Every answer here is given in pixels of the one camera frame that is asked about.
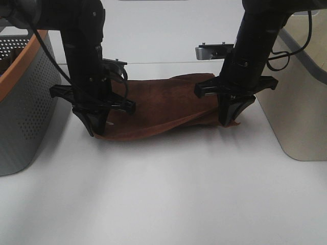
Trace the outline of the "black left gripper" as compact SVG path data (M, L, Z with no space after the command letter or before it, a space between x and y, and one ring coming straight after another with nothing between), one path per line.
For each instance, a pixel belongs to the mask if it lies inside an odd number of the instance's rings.
M58 71L69 82L69 85L52 86L50 95L52 98L60 97L78 107L73 108L72 112L84 124L90 136L94 136L94 133L102 135L105 132L109 110L118 110L128 114L135 112L135 102L127 99L129 88L127 84L128 75L125 69L110 69L110 73L117 76L118 82L125 86L124 95L121 96L115 92L110 92L103 99L96 98L73 83L62 69L58 69ZM89 113L88 117L83 109L95 112Z

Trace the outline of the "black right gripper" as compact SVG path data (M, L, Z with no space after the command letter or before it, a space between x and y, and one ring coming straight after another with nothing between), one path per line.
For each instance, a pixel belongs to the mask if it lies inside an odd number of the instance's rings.
M278 80L272 76L262 76L270 51L249 53L243 56L231 51L217 77L197 83L194 93L198 98L209 95L252 96L264 89L274 90ZM222 126L228 126L255 98L219 98L218 118Z

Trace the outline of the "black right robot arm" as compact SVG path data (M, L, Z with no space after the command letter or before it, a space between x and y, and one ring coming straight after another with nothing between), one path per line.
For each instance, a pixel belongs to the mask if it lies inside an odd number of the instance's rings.
M198 98L218 97L218 119L228 126L255 94L277 87L277 79L263 76L269 55L289 17L295 12L326 9L326 1L243 1L245 13L235 44L201 44L198 60L224 59L219 76L195 85Z

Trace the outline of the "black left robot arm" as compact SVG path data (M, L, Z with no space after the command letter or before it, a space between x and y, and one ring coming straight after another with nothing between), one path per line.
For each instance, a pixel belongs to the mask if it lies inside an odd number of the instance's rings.
M1 18L33 31L51 62L54 58L40 31L60 32L68 66L64 74L67 85L54 85L50 95L70 102L91 136L105 132L111 110L135 112L135 102L112 91L111 82L126 85L128 75L124 62L103 58L105 9L101 1L1 1Z

